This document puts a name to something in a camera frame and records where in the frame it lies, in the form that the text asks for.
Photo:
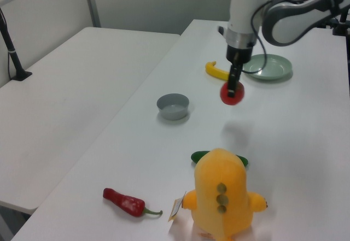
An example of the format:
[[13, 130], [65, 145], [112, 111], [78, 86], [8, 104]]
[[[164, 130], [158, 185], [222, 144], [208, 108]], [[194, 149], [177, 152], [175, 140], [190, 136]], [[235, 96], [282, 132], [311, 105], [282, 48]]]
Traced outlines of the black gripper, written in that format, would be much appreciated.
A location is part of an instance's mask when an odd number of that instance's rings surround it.
[[227, 81], [227, 95], [231, 98], [234, 98], [236, 95], [237, 85], [240, 80], [243, 64], [250, 61], [252, 51], [253, 42], [227, 41], [226, 59], [233, 63], [231, 65]]

